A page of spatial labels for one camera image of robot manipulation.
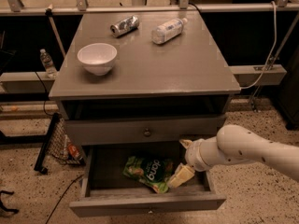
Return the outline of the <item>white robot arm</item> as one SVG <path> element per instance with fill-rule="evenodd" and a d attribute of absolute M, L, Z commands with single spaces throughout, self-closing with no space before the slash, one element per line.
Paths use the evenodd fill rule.
<path fill-rule="evenodd" d="M 196 172 L 210 170 L 216 165 L 251 161 L 263 163 L 299 181 L 299 147 L 264 139 L 239 125 L 225 125 L 212 138 L 180 139 L 179 142 L 186 149 L 186 163 L 181 163 L 168 180 L 170 189 L 189 181 Z"/>

